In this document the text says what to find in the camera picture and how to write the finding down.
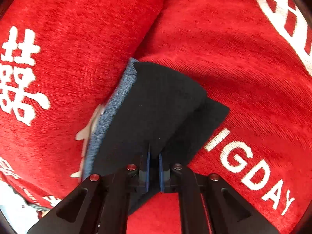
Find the red bedspread white characters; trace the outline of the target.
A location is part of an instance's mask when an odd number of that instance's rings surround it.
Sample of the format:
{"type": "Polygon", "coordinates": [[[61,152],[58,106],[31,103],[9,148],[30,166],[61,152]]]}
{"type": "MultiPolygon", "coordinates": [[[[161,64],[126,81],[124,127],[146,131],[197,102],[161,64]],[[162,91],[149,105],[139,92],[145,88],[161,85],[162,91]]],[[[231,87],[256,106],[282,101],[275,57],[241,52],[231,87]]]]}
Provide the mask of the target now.
{"type": "MultiPolygon", "coordinates": [[[[291,233],[311,202],[311,27],[298,2],[163,0],[131,58],[186,75],[229,108],[186,166],[218,173],[291,233]]],[[[50,209],[1,177],[1,210],[16,232],[50,209]]]]}

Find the black pants blue waistband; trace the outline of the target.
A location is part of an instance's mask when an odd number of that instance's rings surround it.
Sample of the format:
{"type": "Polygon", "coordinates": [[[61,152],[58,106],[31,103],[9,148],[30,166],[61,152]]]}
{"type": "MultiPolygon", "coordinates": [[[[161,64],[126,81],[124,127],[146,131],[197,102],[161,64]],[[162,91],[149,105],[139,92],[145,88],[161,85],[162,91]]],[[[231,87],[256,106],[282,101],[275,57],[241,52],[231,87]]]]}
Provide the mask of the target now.
{"type": "Polygon", "coordinates": [[[149,153],[149,190],[131,196],[129,213],[133,213],[160,191],[159,157],[189,164],[229,111],[186,75],[131,58],[99,114],[83,177],[115,173],[135,155],[149,153]]]}

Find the red pillow white characters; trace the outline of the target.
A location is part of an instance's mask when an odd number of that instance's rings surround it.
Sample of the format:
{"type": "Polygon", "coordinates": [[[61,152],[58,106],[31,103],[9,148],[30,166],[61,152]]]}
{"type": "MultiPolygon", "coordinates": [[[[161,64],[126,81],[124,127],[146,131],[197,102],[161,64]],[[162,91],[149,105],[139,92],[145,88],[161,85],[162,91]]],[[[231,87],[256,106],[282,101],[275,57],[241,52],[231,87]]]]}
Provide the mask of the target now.
{"type": "Polygon", "coordinates": [[[163,0],[15,0],[1,19],[1,177],[52,208],[163,0]]]}

